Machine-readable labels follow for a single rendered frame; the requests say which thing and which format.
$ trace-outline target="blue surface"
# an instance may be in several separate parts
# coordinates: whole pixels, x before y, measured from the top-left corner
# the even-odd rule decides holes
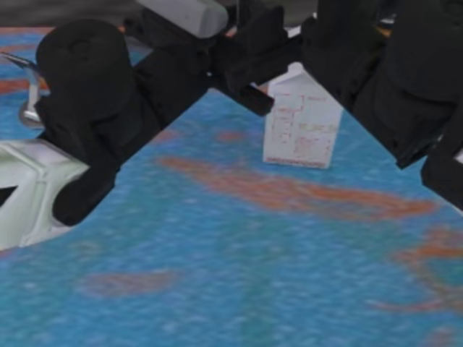
[[[24,99],[0,95],[0,138],[35,135]],[[262,142],[212,92],[72,233],[3,254],[1,346],[462,347],[463,222],[420,165],[349,115],[327,171],[264,164]]]

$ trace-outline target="white box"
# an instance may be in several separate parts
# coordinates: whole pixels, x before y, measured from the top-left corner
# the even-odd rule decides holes
[[[290,35],[299,28],[290,31]],[[328,168],[339,131],[342,106],[299,63],[269,83],[275,99],[266,117],[263,160]]]

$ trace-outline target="blue tabletop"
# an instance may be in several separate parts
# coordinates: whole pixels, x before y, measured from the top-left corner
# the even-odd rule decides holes
[[[3,140],[36,136],[23,79],[0,62]],[[462,347],[463,218],[421,164],[347,114],[329,170],[264,164],[263,122],[210,92],[72,233],[2,252],[0,346]]]

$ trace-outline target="dark background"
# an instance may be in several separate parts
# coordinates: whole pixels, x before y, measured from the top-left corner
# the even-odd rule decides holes
[[[315,11],[317,0],[265,1],[283,4],[286,23],[297,25]],[[230,0],[218,2],[230,3]],[[55,26],[79,18],[120,25],[124,17],[137,9],[135,0],[0,0],[0,27]]]

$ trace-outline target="white plastic casing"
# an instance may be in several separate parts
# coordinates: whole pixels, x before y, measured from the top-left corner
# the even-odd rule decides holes
[[[137,0],[197,38],[211,38],[228,24],[225,7],[213,0]]]
[[[43,140],[0,141],[0,189],[16,187],[0,207],[0,250],[68,232],[53,217],[57,194],[88,166]]]

